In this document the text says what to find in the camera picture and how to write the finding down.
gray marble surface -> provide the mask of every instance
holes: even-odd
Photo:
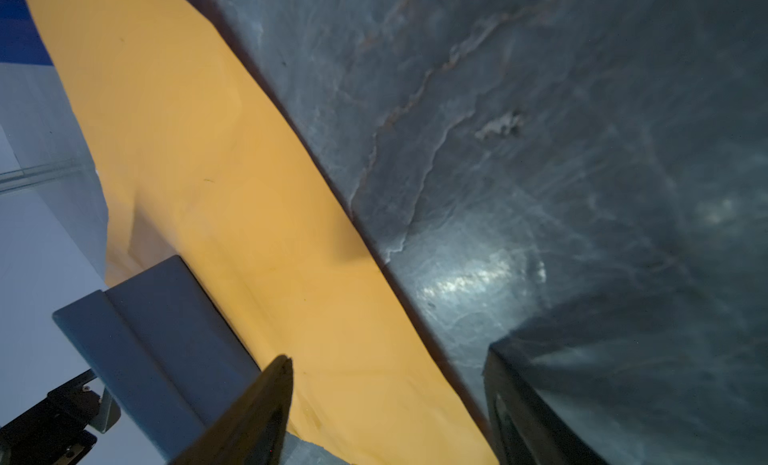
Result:
[[[611,463],[768,461],[768,0],[190,2],[476,417],[504,339]]]

